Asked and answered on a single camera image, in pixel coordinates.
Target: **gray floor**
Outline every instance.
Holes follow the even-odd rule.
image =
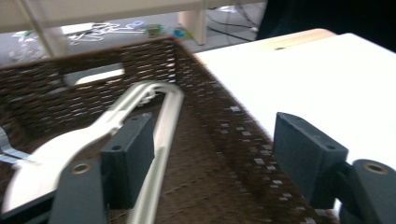
[[[244,10],[250,17],[251,21],[255,24],[260,24],[262,19],[262,13],[265,9],[265,0],[258,4],[247,4],[243,5]],[[219,11],[218,9],[211,9],[207,11],[207,26],[231,35],[240,36],[248,40],[254,40],[256,34],[247,27],[231,26],[219,24],[216,21],[229,23],[229,24],[239,24],[244,26],[254,26],[251,22],[248,22],[242,13],[226,13]],[[110,21],[111,23],[120,24],[121,27],[126,24],[132,23],[134,21],[143,21],[145,24],[155,24],[159,23],[163,26],[163,31],[165,35],[171,35],[175,28],[179,26],[177,22],[177,13],[169,13],[162,15],[154,15],[139,18],[130,18],[123,20]],[[18,49],[18,38],[12,37],[15,33],[0,34],[0,66],[17,63],[9,57],[9,53]],[[106,34],[103,35],[104,40],[98,42],[81,42],[78,45],[69,45],[68,53],[75,54],[84,51],[89,51],[93,49],[102,49],[111,46],[116,46],[119,44],[133,43],[136,41],[147,39],[146,34]],[[180,38],[182,43],[192,52],[200,52],[210,49],[223,48],[235,44],[246,43],[246,40],[241,40],[232,36],[227,36],[214,32],[210,29],[207,30],[206,34],[206,44],[199,46],[197,43],[186,37]]]

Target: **silver fork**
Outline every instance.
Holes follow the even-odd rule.
[[[19,160],[29,160],[30,155],[13,148],[3,128],[0,127],[0,161],[15,164]]]

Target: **floor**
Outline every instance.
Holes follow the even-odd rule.
[[[246,4],[243,5],[243,9],[235,7],[235,12],[224,12],[224,10],[233,9],[233,7],[224,8],[213,8],[207,11],[207,34],[206,44],[198,45],[193,39],[188,37],[180,37],[182,43],[191,52],[200,52],[210,49],[223,48],[231,45],[246,43],[252,41],[256,37],[256,33],[253,31],[254,28],[258,28],[262,19],[262,14],[265,10],[265,0],[257,4]],[[124,27],[126,24],[134,21],[143,21],[145,24],[160,24],[163,28],[164,35],[172,35],[175,28],[179,26],[177,22],[177,13],[169,13],[162,15],[154,15],[139,18],[129,18],[123,20],[110,21],[111,23],[119,24],[120,27]],[[18,43],[17,37],[12,37],[15,33],[0,34],[0,66],[18,63],[18,50],[21,48]],[[76,54],[84,51],[93,49],[102,49],[119,44],[128,44],[148,38],[147,34],[105,34],[104,39],[97,42],[81,42],[78,45],[68,45],[68,54]],[[37,44],[34,38],[31,39],[34,48],[37,48]]]

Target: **brown woven basket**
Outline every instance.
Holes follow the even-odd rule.
[[[125,75],[67,83],[70,74],[114,63]],[[0,125],[12,146],[31,153],[90,125],[128,87],[147,79],[175,82],[185,93],[156,222],[334,223],[306,205],[274,161],[265,133],[173,37],[0,68]],[[156,115],[159,98],[134,113]],[[75,160],[98,157],[103,142]],[[0,163],[0,203],[12,174]],[[125,214],[112,211],[112,222],[124,223]]]

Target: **wicker basket wall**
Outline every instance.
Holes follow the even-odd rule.
[[[67,83],[70,74],[114,63],[125,75]],[[334,223],[306,205],[274,161],[265,133],[173,37],[0,68],[0,125],[12,146],[30,153],[90,125],[145,79],[175,82],[185,92],[157,223]],[[159,98],[134,113],[157,114]],[[76,160],[96,158],[100,144]],[[12,174],[0,163],[0,202]],[[125,214],[112,211],[112,222],[124,223]]]

